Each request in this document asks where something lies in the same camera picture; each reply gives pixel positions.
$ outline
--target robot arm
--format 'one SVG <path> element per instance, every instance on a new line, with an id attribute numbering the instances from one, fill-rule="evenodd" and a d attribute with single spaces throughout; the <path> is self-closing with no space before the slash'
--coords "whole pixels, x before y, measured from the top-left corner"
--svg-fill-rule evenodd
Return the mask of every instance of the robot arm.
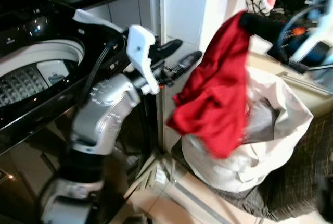
<path id="1" fill-rule="evenodd" d="M 201 57 L 194 52 L 173 68 L 164 66 L 164 58 L 181 45 L 175 40 L 156 48 L 155 37 L 141 26 L 132 26 L 127 55 L 136 70 L 127 76 L 118 74 L 96 84 L 87 103 L 77 112 L 66 157 L 58 177 L 41 194 L 41 220 L 47 224 L 85 224 L 93 219 L 94 202 L 103 188 L 103 162 L 111 153 L 126 116 L 140 103 L 140 96 L 156 94 L 159 85 L 172 85 Z M 160 61 L 150 66 L 149 55 L 157 51 Z"/>

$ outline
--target black cable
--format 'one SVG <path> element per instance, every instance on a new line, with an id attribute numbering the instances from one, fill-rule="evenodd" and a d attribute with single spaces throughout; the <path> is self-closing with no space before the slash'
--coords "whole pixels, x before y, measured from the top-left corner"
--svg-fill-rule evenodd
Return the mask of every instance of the black cable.
<path id="1" fill-rule="evenodd" d="M 89 94 L 89 92 L 92 88 L 92 85 L 93 85 L 94 79 L 96 77 L 97 71 L 99 70 L 99 67 L 102 64 L 106 55 L 109 53 L 109 51 L 111 49 L 113 49 L 114 45 L 115 45 L 115 41 L 108 42 L 108 44 L 103 49 L 102 53 L 100 53 L 97 61 L 95 62 L 95 65 L 93 66 L 93 69 L 89 73 L 88 78 L 85 82 L 85 85 L 82 89 L 82 93 L 81 93 L 79 101 L 78 101 L 78 106 L 79 107 L 81 107 L 85 103 L 85 100 L 86 100 L 86 98 L 87 98 L 87 96 L 88 96 L 88 94 Z"/>
<path id="2" fill-rule="evenodd" d="M 277 42 L 276 42 L 276 48 L 277 48 L 277 51 L 278 51 L 279 55 L 281 56 L 281 59 L 283 60 L 284 64 L 289 63 L 288 55 L 286 54 L 285 50 L 282 48 L 284 38 L 285 38 L 285 35 L 286 35 L 287 31 L 291 28 L 291 26 L 293 24 L 295 24 L 295 22 L 299 18 L 303 17 L 306 13 L 308 13 L 311 10 L 314 10 L 314 9 L 321 9 L 323 7 L 325 7 L 324 4 L 317 4 L 317 5 L 311 5 L 309 7 L 306 7 L 304 9 L 302 9 L 301 11 L 299 11 L 295 15 L 293 15 L 292 18 L 282 28 L 281 33 L 280 33 L 280 35 L 277 39 Z"/>

